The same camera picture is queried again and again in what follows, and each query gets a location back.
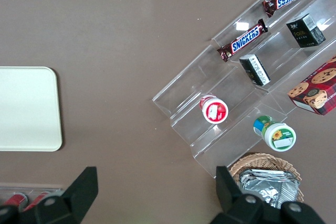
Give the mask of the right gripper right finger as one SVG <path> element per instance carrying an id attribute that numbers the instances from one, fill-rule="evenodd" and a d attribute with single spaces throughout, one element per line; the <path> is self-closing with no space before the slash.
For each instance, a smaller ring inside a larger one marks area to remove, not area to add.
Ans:
<path id="1" fill-rule="evenodd" d="M 277 209 L 252 194 L 243 194 L 226 166 L 216 167 L 216 193 L 222 212 L 215 223 L 325 223 L 307 204 L 287 201 Z"/>

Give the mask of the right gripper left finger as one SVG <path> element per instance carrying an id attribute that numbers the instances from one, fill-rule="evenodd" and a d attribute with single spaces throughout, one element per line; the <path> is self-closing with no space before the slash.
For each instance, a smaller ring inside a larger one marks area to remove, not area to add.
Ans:
<path id="1" fill-rule="evenodd" d="M 30 210 L 1 206 L 1 223 L 81 223 L 98 191 L 97 168 L 86 167 L 62 195 L 46 197 Z"/>

